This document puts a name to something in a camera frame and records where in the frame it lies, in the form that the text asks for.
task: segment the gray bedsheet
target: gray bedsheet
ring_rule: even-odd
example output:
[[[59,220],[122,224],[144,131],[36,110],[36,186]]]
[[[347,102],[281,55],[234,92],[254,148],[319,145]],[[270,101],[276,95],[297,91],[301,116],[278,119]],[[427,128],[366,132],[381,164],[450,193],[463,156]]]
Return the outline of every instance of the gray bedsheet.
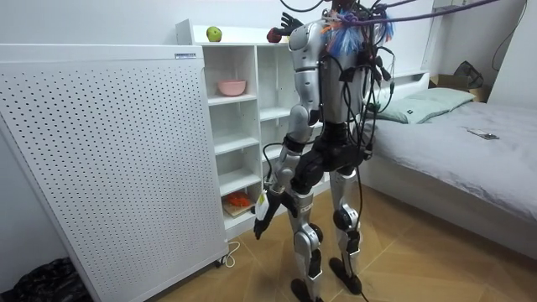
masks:
[[[537,224],[537,111],[471,102],[420,125],[377,121],[375,142],[376,155]]]

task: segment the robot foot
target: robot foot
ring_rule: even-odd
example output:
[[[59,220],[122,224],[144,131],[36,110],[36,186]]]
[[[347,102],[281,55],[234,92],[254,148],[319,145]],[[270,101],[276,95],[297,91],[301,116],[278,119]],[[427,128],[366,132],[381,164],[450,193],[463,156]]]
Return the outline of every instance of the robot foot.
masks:
[[[310,294],[308,294],[308,288],[306,287],[305,282],[300,279],[291,281],[291,291],[300,302],[323,302],[321,298],[317,298],[315,301],[312,300]]]
[[[345,286],[347,286],[351,293],[362,293],[362,281],[360,281],[357,275],[352,277],[347,276],[347,273],[345,272],[345,265],[343,264],[342,260],[332,258],[328,264],[330,265],[330,268],[334,274],[345,284]]]

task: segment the orange object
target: orange object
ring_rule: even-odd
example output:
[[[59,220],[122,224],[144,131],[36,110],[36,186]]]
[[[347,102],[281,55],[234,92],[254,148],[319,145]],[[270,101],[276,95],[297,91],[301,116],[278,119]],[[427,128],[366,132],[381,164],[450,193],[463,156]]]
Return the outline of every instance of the orange object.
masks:
[[[250,206],[248,195],[243,192],[235,192],[226,196],[226,201],[232,206]]]

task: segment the green apple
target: green apple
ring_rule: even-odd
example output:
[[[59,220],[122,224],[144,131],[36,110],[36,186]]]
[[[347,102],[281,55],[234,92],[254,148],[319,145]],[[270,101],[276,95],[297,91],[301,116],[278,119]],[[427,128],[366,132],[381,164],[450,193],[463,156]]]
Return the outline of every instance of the green apple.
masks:
[[[216,26],[211,26],[207,29],[207,38],[210,42],[220,42],[222,40],[222,31]]]

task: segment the pillow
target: pillow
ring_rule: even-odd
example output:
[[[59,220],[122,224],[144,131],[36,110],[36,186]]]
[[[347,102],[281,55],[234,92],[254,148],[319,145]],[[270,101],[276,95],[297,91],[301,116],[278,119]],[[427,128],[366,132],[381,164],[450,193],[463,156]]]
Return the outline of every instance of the pillow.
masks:
[[[448,88],[433,88],[417,92],[402,100],[392,101],[388,108],[378,114],[378,118],[390,121],[419,124],[432,117],[452,111],[460,105],[470,102],[472,93]]]

